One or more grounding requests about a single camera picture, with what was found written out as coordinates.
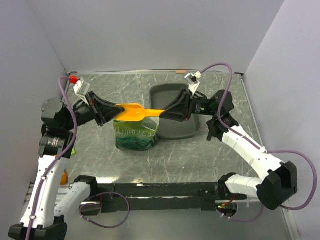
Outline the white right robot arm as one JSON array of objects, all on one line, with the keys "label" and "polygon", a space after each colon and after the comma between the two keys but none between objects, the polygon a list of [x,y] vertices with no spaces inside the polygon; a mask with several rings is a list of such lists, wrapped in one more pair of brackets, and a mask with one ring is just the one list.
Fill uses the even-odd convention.
[{"label": "white right robot arm", "polygon": [[213,138],[237,152],[257,173],[246,177],[234,172],[223,175],[218,181],[218,193],[223,199],[234,194],[259,199],[269,210],[275,210],[298,192],[297,167],[283,162],[254,141],[232,117],[235,108],[231,92],[219,90],[211,98],[199,91],[192,94],[183,89],[164,108],[160,118],[177,122],[188,121],[191,115],[210,116],[207,121],[207,141]]}]

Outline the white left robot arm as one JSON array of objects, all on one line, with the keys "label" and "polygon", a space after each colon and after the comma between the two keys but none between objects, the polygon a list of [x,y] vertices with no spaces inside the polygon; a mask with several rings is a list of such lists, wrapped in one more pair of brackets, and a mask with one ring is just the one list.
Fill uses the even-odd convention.
[{"label": "white left robot arm", "polygon": [[93,201],[99,195],[97,179],[80,176],[62,201],[56,203],[78,127],[90,121],[102,126],[125,109],[89,92],[85,100],[79,100],[75,105],[71,105],[67,99],[50,98],[43,103],[41,111],[43,125],[36,181],[20,223],[9,229],[8,236],[13,240],[65,239],[69,218],[84,200]]}]

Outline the yellow plastic scoop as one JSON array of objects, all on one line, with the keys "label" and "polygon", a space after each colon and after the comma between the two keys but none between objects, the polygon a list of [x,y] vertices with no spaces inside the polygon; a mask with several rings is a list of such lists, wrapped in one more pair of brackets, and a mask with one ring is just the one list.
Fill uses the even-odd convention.
[{"label": "yellow plastic scoop", "polygon": [[123,122],[139,122],[148,117],[159,117],[163,109],[145,109],[138,103],[117,104],[117,107],[124,108],[124,112],[117,115],[115,119]]}]

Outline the green litter bag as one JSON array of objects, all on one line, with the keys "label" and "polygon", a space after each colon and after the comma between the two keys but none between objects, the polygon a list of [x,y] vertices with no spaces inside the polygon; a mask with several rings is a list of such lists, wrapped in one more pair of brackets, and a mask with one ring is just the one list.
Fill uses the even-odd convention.
[{"label": "green litter bag", "polygon": [[115,146],[120,150],[143,152],[156,145],[160,127],[159,117],[146,117],[141,121],[113,120]]}]

